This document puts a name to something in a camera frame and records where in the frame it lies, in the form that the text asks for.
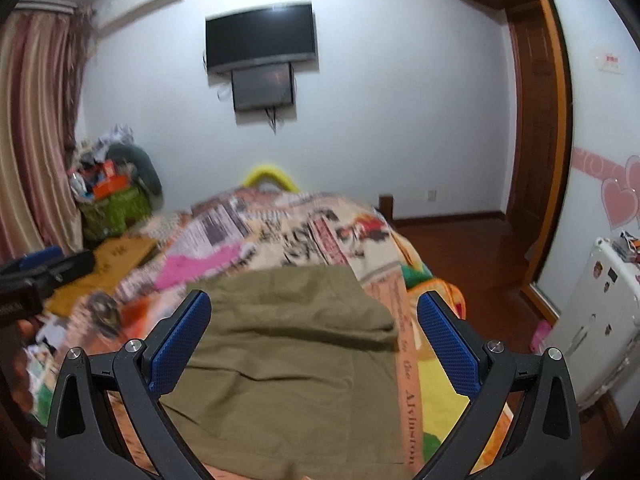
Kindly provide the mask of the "orange box in basket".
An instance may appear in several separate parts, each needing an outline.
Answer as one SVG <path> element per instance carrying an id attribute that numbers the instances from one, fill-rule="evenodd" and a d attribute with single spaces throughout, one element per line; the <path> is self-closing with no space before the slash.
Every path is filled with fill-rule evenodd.
<path id="1" fill-rule="evenodd" d="M 98 180 L 93 185 L 92 192 L 95 200 L 103 200 L 113 193 L 124 190 L 129 184 L 126 174 L 120 172 L 111 159 L 107 159 L 98 173 Z"/>

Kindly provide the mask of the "newspaper print bedspread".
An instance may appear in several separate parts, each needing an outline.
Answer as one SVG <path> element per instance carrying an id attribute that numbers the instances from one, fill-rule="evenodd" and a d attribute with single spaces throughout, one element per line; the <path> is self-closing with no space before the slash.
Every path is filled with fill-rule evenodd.
<path id="1" fill-rule="evenodd" d="M 284 266 L 349 266 L 362 289 L 384 304 L 396 322 L 399 448 L 405 471 L 419 471 L 426 463 L 421 390 L 393 232 L 374 208 L 334 193 L 236 188 L 189 211 L 151 214 L 119 237 L 154 238 L 156 249 L 112 294 L 97 290 L 80 297 L 69 316 L 44 311 L 43 329 L 27 358 L 32 414 L 38 422 L 48 420 L 56 375 L 68 348 L 103 353 L 145 336 L 175 310 L 198 278 Z M 119 237 L 98 240 L 93 250 Z"/>

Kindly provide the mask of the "olive green pants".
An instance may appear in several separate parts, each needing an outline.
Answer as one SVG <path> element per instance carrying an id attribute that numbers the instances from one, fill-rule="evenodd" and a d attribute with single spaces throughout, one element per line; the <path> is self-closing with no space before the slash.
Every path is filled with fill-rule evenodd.
<path id="1" fill-rule="evenodd" d="M 398 329 L 347 266 L 196 283 L 209 326 L 165 411 L 206 465 L 252 479 L 405 479 Z"/>

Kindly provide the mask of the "grey plush pillow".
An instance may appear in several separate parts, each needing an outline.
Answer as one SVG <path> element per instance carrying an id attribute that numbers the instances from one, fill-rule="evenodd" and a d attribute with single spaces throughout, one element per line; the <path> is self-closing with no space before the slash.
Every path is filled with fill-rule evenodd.
<path id="1" fill-rule="evenodd" d="M 134 180 L 154 197 L 163 195 L 162 184 L 150 156 L 136 144 L 113 143 L 106 152 L 106 158 L 111 159 L 116 165 L 131 166 L 134 168 Z"/>

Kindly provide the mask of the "black wall television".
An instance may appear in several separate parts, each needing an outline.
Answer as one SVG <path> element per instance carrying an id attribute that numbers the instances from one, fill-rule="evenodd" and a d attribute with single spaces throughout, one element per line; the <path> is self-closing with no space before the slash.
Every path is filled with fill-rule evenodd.
<path id="1" fill-rule="evenodd" d="M 276 4 L 213 16 L 205 21 L 209 73 L 317 57 L 316 23 L 310 2 Z"/>

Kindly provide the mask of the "brown wooden door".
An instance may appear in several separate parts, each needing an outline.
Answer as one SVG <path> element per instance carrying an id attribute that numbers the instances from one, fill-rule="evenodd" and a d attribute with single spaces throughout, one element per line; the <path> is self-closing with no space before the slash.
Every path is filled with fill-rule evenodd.
<path id="1" fill-rule="evenodd" d="M 537 281 L 558 226 L 572 147 L 573 98 L 553 0 L 506 10 L 516 75 L 516 149 L 508 219 L 530 244 L 524 284 Z"/>

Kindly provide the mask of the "mustard yellow cloth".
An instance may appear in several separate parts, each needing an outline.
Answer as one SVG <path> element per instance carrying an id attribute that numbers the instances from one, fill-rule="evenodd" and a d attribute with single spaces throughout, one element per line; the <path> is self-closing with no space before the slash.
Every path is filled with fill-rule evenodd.
<path id="1" fill-rule="evenodd" d="M 93 271 L 57 289 L 46 304 L 46 310 L 57 316 L 69 316 L 76 301 L 96 292 L 112 294 L 118 284 L 156 249 L 156 240 L 147 236 L 111 238 L 93 252 Z"/>

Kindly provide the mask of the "striped pink curtain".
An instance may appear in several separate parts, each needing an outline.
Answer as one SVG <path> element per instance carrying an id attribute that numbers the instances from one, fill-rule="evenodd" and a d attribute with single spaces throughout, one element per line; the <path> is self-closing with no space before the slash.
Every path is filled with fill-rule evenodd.
<path id="1" fill-rule="evenodd" d="M 1 26 L 1 258 L 82 246 L 67 171 L 91 15 L 23 10 Z"/>

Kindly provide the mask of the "white appliance with stickers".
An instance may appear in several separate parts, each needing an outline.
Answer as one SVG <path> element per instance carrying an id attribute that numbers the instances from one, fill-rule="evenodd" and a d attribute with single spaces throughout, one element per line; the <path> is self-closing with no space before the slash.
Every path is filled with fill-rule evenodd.
<path id="1" fill-rule="evenodd" d="M 607 238 L 594 242 L 544 345 L 561 351 L 581 411 L 639 364 L 639 267 Z"/>

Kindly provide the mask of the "yellow orange fleece blanket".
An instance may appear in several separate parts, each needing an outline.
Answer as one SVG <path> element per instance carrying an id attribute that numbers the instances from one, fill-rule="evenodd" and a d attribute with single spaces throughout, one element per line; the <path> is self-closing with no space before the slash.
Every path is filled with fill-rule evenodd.
<path id="1" fill-rule="evenodd" d="M 392 237 L 407 289 L 421 390 L 423 457 L 430 462 L 480 392 L 480 366 L 465 344 L 469 338 L 459 335 L 445 314 L 466 318 L 460 289 L 436 278 L 405 237 L 396 232 Z"/>

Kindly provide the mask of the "yellow headboard cushion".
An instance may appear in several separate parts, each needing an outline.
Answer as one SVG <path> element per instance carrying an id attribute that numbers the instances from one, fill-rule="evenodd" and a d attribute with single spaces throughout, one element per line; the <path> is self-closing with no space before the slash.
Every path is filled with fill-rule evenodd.
<path id="1" fill-rule="evenodd" d="M 244 188 L 259 188 L 263 183 L 289 193 L 299 193 L 299 186 L 278 166 L 260 164 L 254 166 L 242 181 Z"/>

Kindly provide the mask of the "pink heart wall sticker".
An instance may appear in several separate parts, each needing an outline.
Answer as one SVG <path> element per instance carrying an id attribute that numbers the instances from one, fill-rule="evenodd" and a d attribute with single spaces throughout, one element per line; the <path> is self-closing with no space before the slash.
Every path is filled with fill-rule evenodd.
<path id="1" fill-rule="evenodd" d="M 600 200 L 612 230 L 639 222 L 639 156 L 618 164 L 599 154 L 573 148 L 572 167 L 600 182 Z"/>

